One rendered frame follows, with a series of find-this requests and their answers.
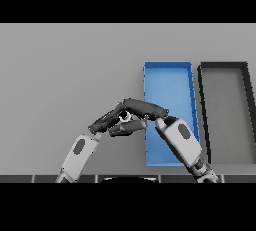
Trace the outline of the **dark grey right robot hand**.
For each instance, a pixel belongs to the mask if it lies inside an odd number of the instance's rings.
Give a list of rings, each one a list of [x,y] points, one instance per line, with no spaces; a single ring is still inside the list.
[[[166,119],[169,117],[169,110],[159,105],[136,99],[125,99],[124,109],[129,113],[140,118],[148,116],[148,119],[155,121],[158,118]]]

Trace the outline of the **dark grey rectangular bin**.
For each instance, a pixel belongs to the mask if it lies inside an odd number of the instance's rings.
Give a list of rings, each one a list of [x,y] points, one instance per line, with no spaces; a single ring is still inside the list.
[[[256,164],[256,105],[247,62],[197,68],[208,162]]]

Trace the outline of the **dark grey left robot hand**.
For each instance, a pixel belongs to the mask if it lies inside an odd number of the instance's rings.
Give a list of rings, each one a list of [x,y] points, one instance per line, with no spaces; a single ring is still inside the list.
[[[88,130],[92,134],[109,132],[111,137],[129,136],[133,132],[145,129],[147,127],[148,116],[144,118],[137,117],[136,120],[129,122],[121,122],[119,115],[124,109],[123,102],[120,102],[113,110],[110,110],[102,117],[98,118],[91,125]]]

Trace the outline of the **blue rectangular bin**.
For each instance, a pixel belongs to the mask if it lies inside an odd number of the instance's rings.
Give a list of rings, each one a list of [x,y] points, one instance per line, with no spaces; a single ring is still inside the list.
[[[183,119],[200,140],[194,91],[194,76],[190,61],[145,61],[144,100],[167,108],[169,115]],[[148,122],[145,131],[147,166],[182,166],[166,142]]]

